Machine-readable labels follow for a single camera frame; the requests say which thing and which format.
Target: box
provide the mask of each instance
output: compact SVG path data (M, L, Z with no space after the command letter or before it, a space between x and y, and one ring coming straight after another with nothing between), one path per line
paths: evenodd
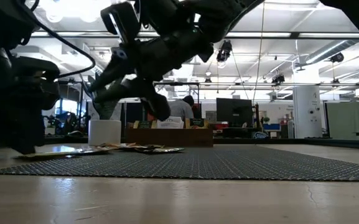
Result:
M211 129L127 129L126 142L168 147L213 147Z

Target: white column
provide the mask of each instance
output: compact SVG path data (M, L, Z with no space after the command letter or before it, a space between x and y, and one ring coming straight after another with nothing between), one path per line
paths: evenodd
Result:
M319 68L308 66L294 71L294 83L318 83ZM320 91L318 86L294 87L294 123L296 138L322 137Z

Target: black monitor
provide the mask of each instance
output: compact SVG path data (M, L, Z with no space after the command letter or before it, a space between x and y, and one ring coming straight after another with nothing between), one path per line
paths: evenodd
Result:
M253 127L253 115L251 100L217 98L217 121L226 121L236 128L247 122L250 128Z

